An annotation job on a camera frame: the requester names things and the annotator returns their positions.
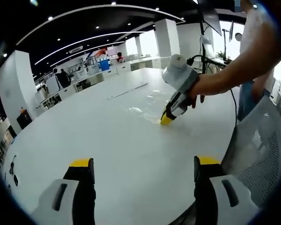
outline ceiling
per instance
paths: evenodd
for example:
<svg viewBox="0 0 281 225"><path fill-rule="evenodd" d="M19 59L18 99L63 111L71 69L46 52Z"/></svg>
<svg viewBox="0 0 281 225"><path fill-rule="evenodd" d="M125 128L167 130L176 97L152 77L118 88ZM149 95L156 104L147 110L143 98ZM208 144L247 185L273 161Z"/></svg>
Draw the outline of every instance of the ceiling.
<svg viewBox="0 0 281 225"><path fill-rule="evenodd" d="M114 32L132 31L143 24L153 23L164 18L183 22L180 18L184 17L186 23L195 23L200 20L196 11L197 4L192 0L177 0L175 5L173 1L162 1L160 3L157 0L115 0L117 3L115 6L111 5L113 0L100 0L99 2L90 0L37 1L38 6L31 4L30 0L13 0L8 1L8 4L6 1L0 1L0 66L6 59L2 57L3 53L10 55L14 50L28 52L30 54L32 73L36 75L35 80L44 73L49 72L52 69L51 64L70 56L69 53L67 54L69 50L81 45L85 50L112 43L122 37L123 34L94 38L75 44L35 65L36 62L48 54L77 41ZM214 8L234 10L234 0L208 1ZM95 5L106 6L78 10ZM120 7L120 5L137 7ZM77 11L56 18L73 10ZM49 16L52 16L53 20L48 21ZM219 17L223 20L231 20L231 16L219 15ZM239 23L244 23L241 18L236 18L236 20L240 20L238 21ZM25 35L45 22L47 23L32 32L17 45ZM152 24L139 31L150 29L153 29Z"/></svg>

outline white pillar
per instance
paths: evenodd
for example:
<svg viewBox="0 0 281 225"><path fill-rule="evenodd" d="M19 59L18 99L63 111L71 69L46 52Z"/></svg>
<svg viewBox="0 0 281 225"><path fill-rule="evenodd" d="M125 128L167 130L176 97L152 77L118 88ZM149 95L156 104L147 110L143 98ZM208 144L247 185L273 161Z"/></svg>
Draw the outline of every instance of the white pillar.
<svg viewBox="0 0 281 225"><path fill-rule="evenodd" d="M142 52L141 52L141 41L140 41L140 36L135 38L135 43L136 43L136 47L137 47L137 53L141 56Z"/></svg>
<svg viewBox="0 0 281 225"><path fill-rule="evenodd" d="M35 93L29 54L14 51L0 68L0 98L8 120L16 134L22 130L17 122L21 107L31 119L37 117Z"/></svg>
<svg viewBox="0 0 281 225"><path fill-rule="evenodd" d="M180 54L176 22L164 19L157 21L155 25L159 55L161 57L168 57Z"/></svg>

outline desk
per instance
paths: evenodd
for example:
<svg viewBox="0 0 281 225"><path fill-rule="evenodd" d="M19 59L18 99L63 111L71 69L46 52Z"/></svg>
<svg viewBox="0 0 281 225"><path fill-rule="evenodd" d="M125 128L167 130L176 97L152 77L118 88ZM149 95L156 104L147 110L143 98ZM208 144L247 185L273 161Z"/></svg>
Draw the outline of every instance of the desk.
<svg viewBox="0 0 281 225"><path fill-rule="evenodd" d="M174 89L162 70L143 68L81 91L27 126L10 146L3 173L31 213L69 164L94 158L98 225L166 225L193 202L193 157L221 160L235 123L230 92L206 97L170 126L158 124ZM112 100L140 82L148 85ZM14 154L15 187L8 170Z"/></svg>

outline window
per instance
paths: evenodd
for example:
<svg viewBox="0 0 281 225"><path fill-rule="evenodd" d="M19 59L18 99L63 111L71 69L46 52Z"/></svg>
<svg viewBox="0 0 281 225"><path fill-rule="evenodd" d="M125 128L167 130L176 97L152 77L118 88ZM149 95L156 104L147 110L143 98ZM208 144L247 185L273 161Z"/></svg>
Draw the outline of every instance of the window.
<svg viewBox="0 0 281 225"><path fill-rule="evenodd" d="M140 34L140 48L143 55L158 55L157 42L154 30Z"/></svg>
<svg viewBox="0 0 281 225"><path fill-rule="evenodd" d="M220 21L220 25L222 29L230 30L231 22ZM224 36L222 37L212 30L214 37L214 52L217 54L219 52L224 52ZM236 59L239 56L240 50L240 42L236 41L235 34L236 33L244 33L244 25L234 23L233 28L233 38L232 41L229 42L229 33L226 32L226 43L227 43L227 57L230 57L232 60ZM274 78L281 82L281 62L275 67Z"/></svg>
<svg viewBox="0 0 281 225"><path fill-rule="evenodd" d="M127 55L138 54L136 42L135 42L135 37L132 37L132 38L126 40L125 44L126 44Z"/></svg>
<svg viewBox="0 0 281 225"><path fill-rule="evenodd" d="M230 30L231 22L227 21L220 21L220 25L222 29ZM239 23L234 23L233 28L233 37L232 41L229 42L229 33L226 32L226 45L227 45L227 57L230 57L230 59L234 60L239 56L239 50L240 50L240 42L236 41L235 34L244 32L244 25ZM214 37L214 52L215 54L219 52L225 51L225 45L224 45L224 35L222 32L222 36L220 36L217 32L215 32L212 29L213 37Z"/></svg>

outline curved ceiling light strip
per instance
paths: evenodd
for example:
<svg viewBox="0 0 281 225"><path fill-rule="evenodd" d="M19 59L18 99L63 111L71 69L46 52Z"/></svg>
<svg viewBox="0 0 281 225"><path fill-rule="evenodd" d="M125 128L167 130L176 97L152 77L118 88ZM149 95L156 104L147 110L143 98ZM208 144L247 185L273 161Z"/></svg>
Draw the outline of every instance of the curved ceiling light strip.
<svg viewBox="0 0 281 225"><path fill-rule="evenodd" d="M77 41L77 42L75 42L75 43L72 43L72 44L67 45L67 46L65 46L65 47L62 47L62 48L60 48L60 49L58 49L58 50L56 50L56 51L50 53L49 55L43 57L41 60L37 61L34 65L40 63L40 62L43 61L44 59L48 58L49 56L51 56L51 55L53 55L53 54L55 54L55 53L57 53L57 52L59 52L59 51L65 49L65 48L68 48L68 47L70 47L70 46L72 46L72 45L78 44L78 43L83 42L83 41L88 41L88 40L91 40L91 39L101 38L101 37L105 37L105 36L109 36L109 35L116 35L116 34L132 34L132 33L144 33L144 32L143 32L143 31L126 31L126 32L117 32L117 33L111 33L111 34L102 34L102 35L99 35L99 36L90 37L90 38L87 38L87 39L84 39L84 40L81 40L81 41Z"/></svg>
<svg viewBox="0 0 281 225"><path fill-rule="evenodd" d="M141 29L143 29L143 28L145 28L145 27L148 27L148 26L151 26L151 25L153 25L154 23L153 22L148 22L148 23L145 23L145 24L143 24L143 25L141 25L141 26L139 26L139 27L137 27L137 28L134 28L133 30L131 30L131 31L139 31L139 30L141 30ZM124 39L126 36L128 36L127 34L124 34L124 35L122 35L122 36L120 36L117 40L115 40L115 41L119 41L119 40L122 40L122 39Z"/></svg>
<svg viewBox="0 0 281 225"><path fill-rule="evenodd" d="M160 13L160 14L164 14L164 15L167 15L167 16L170 16L170 17L173 17L177 20L180 20L182 22L185 22L185 20L177 17L177 16L174 16L172 14L169 14L169 13L166 13L166 12L163 12L163 11L159 11L159 10L155 10L155 9L152 9L152 8L147 8L147 7L142 7L142 6L132 6L132 5L100 5L100 6L88 6L88 7L83 7L83 8L78 8L78 9L75 9L75 10L72 10L72 11L69 11L69 12L66 12L66 13L63 13L63 14L60 14L56 17L54 17L52 20L50 21L46 21L44 23L42 23L41 25L37 26L35 29L33 29L32 31L30 31L28 34L26 34L24 37L22 37L22 39L20 41L18 41L18 43L16 45L19 45L23 40L25 40L30 34L32 34L34 31L40 29L42 26L46 25L47 23L50 23L58 18L61 18L63 16L66 16L66 15L69 15L69 14L72 14L72 13L76 13L76 12L79 12L79 11L83 11L83 10L87 10L87 9L93 9L93 8L103 8L103 7L124 7L124 8L137 8L137 9L143 9L143 10L147 10L147 11L152 11L152 12L155 12L155 13Z"/></svg>
<svg viewBox="0 0 281 225"><path fill-rule="evenodd" d="M73 55L70 55L69 57L66 57L66 58L64 58L63 60L66 60L66 59L68 59L68 58L71 58L71 57L74 56L74 55L78 55L78 54L80 54L80 53L84 53L84 52L86 52L86 51L89 51L89 50L92 50L92 49L95 49L95 48L100 48L100 47L107 46L107 45L120 44L120 43L124 43L124 42L125 42L125 41L119 41L119 42L114 42L114 43L109 43L109 44L105 44L105 45L100 45L100 46L97 46L97 47L89 48L89 49L83 50L83 51L81 51L81 52L75 53L75 54L73 54ZM62 62L63 60L60 60L60 61L58 61L58 62L52 64L50 67L53 67L54 65L56 65L56 64L58 64L58 63L60 63L60 62Z"/></svg>

